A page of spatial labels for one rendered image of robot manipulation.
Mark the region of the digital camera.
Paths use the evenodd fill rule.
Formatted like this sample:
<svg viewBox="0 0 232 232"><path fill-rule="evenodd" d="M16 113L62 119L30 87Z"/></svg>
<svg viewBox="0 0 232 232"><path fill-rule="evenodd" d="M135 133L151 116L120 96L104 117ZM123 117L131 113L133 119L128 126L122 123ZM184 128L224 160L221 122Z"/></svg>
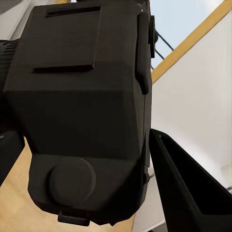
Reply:
<svg viewBox="0 0 232 232"><path fill-rule="evenodd" d="M158 38L150 0L76 0L0 40L0 134L22 130L28 193L58 222L114 226L145 201Z"/></svg>

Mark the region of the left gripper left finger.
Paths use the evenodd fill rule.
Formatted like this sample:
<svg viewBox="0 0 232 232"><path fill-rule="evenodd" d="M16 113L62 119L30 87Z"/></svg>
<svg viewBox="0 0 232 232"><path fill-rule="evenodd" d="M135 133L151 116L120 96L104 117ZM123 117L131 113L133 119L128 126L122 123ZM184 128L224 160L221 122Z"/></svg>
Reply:
<svg viewBox="0 0 232 232"><path fill-rule="evenodd" d="M25 148L21 129L0 134L0 186Z"/></svg>

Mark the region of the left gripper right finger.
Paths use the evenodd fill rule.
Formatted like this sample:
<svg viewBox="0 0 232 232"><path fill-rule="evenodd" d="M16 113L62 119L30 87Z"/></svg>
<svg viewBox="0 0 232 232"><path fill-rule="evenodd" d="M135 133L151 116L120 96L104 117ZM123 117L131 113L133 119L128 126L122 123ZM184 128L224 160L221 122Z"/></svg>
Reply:
<svg viewBox="0 0 232 232"><path fill-rule="evenodd" d="M168 232L232 232L232 194L168 134L148 146Z"/></svg>

